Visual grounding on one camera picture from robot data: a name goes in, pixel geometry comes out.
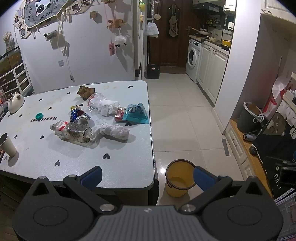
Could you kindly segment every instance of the washing machine door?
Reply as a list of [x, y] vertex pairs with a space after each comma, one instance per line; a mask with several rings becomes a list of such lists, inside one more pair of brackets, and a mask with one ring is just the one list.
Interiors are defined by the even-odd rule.
[[188, 66], [191, 68], [194, 68], [197, 63], [196, 49], [191, 46], [188, 49], [187, 63], [188, 63]]

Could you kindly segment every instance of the blue plastic bag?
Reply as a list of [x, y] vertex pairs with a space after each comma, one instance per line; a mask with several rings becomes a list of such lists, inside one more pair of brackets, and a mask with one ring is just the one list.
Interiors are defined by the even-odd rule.
[[140, 124], [149, 123], [148, 115], [142, 103], [128, 105], [122, 120], [136, 122]]

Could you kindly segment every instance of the bottle label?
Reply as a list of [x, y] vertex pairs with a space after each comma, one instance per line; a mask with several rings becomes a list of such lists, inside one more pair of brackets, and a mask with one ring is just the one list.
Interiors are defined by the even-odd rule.
[[56, 130], [58, 130], [58, 131], [62, 131], [62, 130], [66, 127], [66, 125], [67, 125], [68, 123], [69, 123], [69, 122], [67, 122], [67, 121], [62, 121], [60, 124], [57, 125]]

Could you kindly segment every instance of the tile floor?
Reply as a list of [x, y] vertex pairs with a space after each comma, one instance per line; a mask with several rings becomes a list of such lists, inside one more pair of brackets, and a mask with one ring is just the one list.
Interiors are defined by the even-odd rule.
[[202, 193], [196, 185], [188, 195], [170, 197], [165, 187], [165, 170], [176, 159], [186, 159], [215, 175], [243, 180], [229, 147], [225, 156], [223, 136], [211, 113], [211, 105], [197, 84], [186, 74], [160, 74], [147, 80], [151, 107], [152, 137], [159, 179], [158, 204], [179, 207]]

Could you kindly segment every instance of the hanging apron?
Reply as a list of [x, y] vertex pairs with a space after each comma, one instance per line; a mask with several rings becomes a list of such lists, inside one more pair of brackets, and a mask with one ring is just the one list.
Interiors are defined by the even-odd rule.
[[170, 32], [169, 34], [172, 37], [176, 37], [178, 35], [178, 20], [176, 16], [176, 5], [172, 5], [172, 17], [169, 20], [170, 23]]

